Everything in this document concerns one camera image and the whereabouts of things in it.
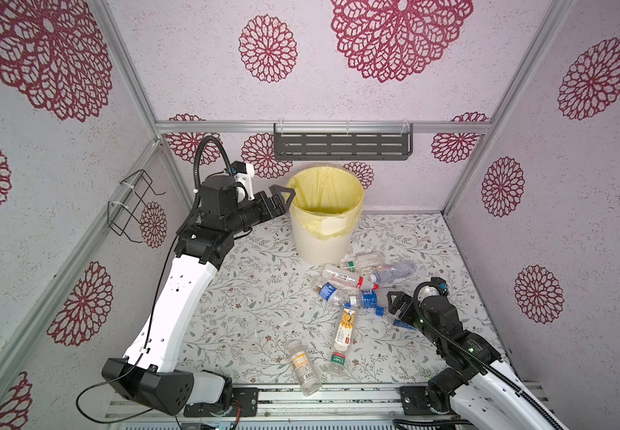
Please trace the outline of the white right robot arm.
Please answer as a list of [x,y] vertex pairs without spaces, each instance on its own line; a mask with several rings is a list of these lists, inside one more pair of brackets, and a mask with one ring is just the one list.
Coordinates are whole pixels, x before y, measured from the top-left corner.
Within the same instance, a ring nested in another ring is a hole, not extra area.
[[453,415],[426,424],[445,429],[566,428],[489,341],[464,327],[444,279],[433,277],[411,294],[389,292],[387,301],[388,312],[428,339],[446,363],[425,385],[399,388],[406,416]]

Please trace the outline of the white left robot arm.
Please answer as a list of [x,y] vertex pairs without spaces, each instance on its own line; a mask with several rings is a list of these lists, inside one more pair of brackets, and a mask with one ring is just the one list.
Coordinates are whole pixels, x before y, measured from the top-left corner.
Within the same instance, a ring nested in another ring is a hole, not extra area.
[[122,358],[109,358],[102,376],[116,393],[150,411],[176,416],[193,405],[216,413],[233,403],[230,378],[177,369],[180,346],[205,289],[236,240],[285,215],[295,190],[271,186],[253,193],[246,174],[216,175],[197,188],[194,212],[177,233],[170,272],[138,337]]

